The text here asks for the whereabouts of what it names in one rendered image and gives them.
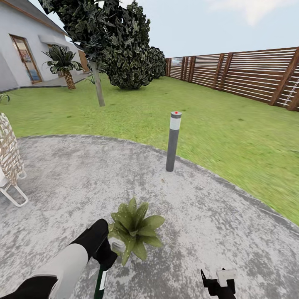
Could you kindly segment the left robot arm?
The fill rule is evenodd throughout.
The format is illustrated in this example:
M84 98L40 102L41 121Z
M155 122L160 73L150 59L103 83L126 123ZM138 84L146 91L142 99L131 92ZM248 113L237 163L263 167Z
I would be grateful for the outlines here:
M118 257L113 249L125 252L125 243L108 235L108 224L98 219L13 293L0 299L69 299L91 257L110 268Z

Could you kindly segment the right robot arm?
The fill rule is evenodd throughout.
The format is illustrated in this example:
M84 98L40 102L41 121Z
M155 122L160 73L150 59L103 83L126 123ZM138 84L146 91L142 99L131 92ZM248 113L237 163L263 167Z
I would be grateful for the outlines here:
M206 279L203 270L201 269L202 280L204 287L208 287L210 296L218 296L219 299L235 299L235 282L238 278L237 270L217 270L218 279Z

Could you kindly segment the insectifuge atomizer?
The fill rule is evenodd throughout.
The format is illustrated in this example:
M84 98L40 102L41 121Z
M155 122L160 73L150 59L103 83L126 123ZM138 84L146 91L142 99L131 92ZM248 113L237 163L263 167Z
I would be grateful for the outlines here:
M94 299L102 299L104 296L105 285L107 281L108 269L107 267L100 263L100 271L97 279L97 285L95 289Z

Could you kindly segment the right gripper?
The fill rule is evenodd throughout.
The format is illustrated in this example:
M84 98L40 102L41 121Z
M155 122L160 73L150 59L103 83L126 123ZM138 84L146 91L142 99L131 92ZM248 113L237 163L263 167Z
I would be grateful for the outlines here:
M204 287L208 287L210 296L218 296L219 299L226 299L227 297L235 298L235 282L232 279L226 280L227 286L221 287L217 279L206 279L202 269L201 274Z

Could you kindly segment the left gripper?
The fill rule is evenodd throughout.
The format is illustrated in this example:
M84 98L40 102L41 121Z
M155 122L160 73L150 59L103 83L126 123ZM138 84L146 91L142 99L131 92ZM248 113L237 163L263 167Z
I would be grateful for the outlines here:
M118 254L111 250L108 244L105 250L94 253L92 257L99 263L104 264L107 268L110 268L118 257Z

